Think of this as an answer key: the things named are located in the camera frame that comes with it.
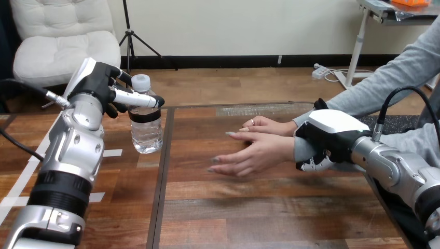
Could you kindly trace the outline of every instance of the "white tape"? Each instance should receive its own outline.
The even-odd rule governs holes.
[[[89,198],[89,203],[92,202],[101,202],[104,197],[105,192],[100,193],[91,193]],[[13,207],[13,206],[26,206],[29,201],[29,196],[20,196],[20,197],[5,197],[0,204],[0,211],[4,207]]]
[[[30,162],[30,161],[37,161],[37,162],[40,162],[40,160],[39,160],[38,158],[34,157],[34,156],[31,156],[31,158],[28,160],[28,162]]]
[[[36,150],[36,152],[38,154],[41,155],[41,154],[45,153],[47,148],[49,147],[49,144],[50,144],[49,132],[50,132],[50,130],[52,130],[52,127],[55,125],[55,123],[57,122],[60,115],[61,115],[61,112],[58,114],[58,117],[55,119],[55,122],[53,122],[49,131],[46,133],[42,142],[38,146],[38,148]],[[15,198],[15,200],[17,200],[17,198],[20,196],[21,192],[23,191],[24,187],[29,182],[29,179],[31,178],[35,169],[37,168],[38,163],[39,163],[39,161],[33,161],[33,160],[29,159],[29,162],[27,163],[23,172],[21,172],[21,175],[18,177],[14,186],[9,191],[8,195],[5,198],[3,198],[2,202],[0,202],[0,225],[3,223],[6,216],[8,215],[9,211],[12,208],[12,206],[6,206],[6,204],[11,202],[11,198]]]
[[[120,157],[122,155],[122,149],[106,149],[103,157]]]

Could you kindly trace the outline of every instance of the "fingernail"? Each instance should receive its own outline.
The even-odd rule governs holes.
[[[220,160],[216,157],[211,158],[211,163],[219,163]]]

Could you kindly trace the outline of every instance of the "orange object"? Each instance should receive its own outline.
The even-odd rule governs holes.
[[[427,6],[431,0],[393,0],[393,2],[408,6]]]

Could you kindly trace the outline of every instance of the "power strip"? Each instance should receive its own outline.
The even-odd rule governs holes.
[[[313,71],[312,77],[315,79],[322,79],[329,73],[330,73],[330,70],[327,67],[320,66],[320,67],[318,67],[318,69]]]

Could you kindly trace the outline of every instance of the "white desk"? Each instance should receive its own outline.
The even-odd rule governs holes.
[[[362,18],[361,29],[359,35],[357,35],[356,44],[354,45],[353,56],[351,57],[350,67],[347,72],[347,76],[342,72],[335,72],[335,76],[339,82],[348,89],[352,86],[353,78],[366,78],[372,73],[355,73],[356,66],[358,64],[359,55],[361,54],[362,45],[364,44],[365,31],[368,24],[368,20],[379,22],[383,25],[431,25],[437,16],[423,16],[403,19],[397,21],[394,15],[394,9],[392,9],[387,3],[379,0],[357,0],[360,4],[359,9],[364,13]],[[438,82],[440,74],[434,77],[427,86],[433,89]]]

